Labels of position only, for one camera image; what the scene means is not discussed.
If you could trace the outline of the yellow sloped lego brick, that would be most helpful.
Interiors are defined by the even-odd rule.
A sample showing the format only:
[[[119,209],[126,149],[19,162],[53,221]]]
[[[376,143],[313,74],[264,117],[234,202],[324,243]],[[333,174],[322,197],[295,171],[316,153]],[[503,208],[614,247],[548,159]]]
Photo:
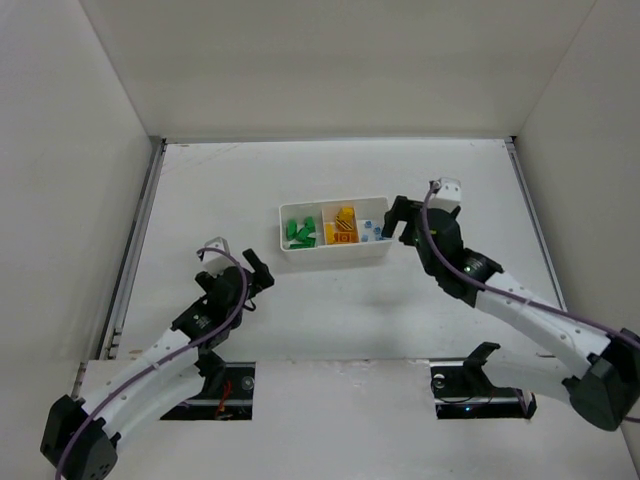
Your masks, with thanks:
[[[352,207],[341,207],[335,216],[335,225],[340,231],[355,229],[355,210]]]

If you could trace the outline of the green lego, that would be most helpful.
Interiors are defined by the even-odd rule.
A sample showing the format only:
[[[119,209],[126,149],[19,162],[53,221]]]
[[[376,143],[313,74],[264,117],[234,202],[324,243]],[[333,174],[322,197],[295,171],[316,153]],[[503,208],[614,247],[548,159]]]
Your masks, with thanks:
[[[316,232],[316,223],[311,216],[308,216],[304,219],[304,228],[307,229],[310,233]]]
[[[316,246],[316,239],[315,238],[307,238],[303,241],[294,241],[291,242],[288,246],[288,248],[290,250],[297,250],[297,249],[308,249],[308,248],[314,248]]]

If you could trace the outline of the green square lego brick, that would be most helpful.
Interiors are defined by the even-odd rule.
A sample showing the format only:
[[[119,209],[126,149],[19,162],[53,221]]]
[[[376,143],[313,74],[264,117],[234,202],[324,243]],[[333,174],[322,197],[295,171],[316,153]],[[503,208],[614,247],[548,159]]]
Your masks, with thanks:
[[[309,237],[310,233],[311,231],[308,228],[303,227],[297,232],[296,240],[299,242],[303,242]]]

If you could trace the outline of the yellow rectangular lego brick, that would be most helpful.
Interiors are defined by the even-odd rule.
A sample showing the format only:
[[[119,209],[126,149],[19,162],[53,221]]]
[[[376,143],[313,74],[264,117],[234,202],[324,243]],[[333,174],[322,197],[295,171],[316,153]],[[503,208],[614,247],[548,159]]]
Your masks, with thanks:
[[[335,240],[335,229],[334,229],[334,225],[332,223],[325,223],[324,224],[324,230],[325,230],[325,239],[326,239],[326,243],[328,245],[333,245],[336,243]]]

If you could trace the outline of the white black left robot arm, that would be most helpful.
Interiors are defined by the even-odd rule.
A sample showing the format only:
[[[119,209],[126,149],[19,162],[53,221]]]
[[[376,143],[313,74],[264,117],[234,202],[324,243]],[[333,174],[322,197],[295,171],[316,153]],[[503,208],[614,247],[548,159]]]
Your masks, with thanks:
[[[136,429],[222,380],[225,363],[216,348],[275,279],[253,250],[238,261],[221,237],[197,255],[203,269],[195,281],[203,295],[100,388],[78,398],[63,395],[50,407],[40,452],[55,478],[106,478]]]

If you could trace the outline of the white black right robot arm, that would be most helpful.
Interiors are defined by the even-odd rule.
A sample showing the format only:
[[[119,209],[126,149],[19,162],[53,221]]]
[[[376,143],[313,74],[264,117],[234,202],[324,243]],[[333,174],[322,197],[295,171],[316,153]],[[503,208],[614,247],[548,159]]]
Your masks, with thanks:
[[[391,237],[403,223],[401,243],[416,249],[441,290],[505,322],[551,355],[535,360],[504,354],[493,363],[501,347],[484,342],[463,360],[468,383],[542,394],[571,406],[601,430],[617,430],[639,400],[638,335],[543,302],[499,263],[465,247],[460,209],[431,207],[437,192],[430,190],[424,201],[396,197],[384,215],[383,236]]]

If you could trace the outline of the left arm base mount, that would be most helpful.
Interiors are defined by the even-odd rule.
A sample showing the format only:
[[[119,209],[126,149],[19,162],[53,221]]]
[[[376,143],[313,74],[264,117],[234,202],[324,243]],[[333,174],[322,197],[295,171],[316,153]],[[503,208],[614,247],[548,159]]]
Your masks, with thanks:
[[[226,362],[220,357],[199,394],[182,401],[162,421],[250,421],[253,417],[255,362]]]

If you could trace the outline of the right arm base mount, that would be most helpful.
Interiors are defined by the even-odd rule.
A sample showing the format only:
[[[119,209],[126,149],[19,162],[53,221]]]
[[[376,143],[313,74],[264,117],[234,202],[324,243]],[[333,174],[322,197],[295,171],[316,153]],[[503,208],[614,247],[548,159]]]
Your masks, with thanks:
[[[430,360],[430,389],[438,420],[530,420],[537,402],[533,393],[495,386],[483,367],[500,345],[483,342],[467,357]]]

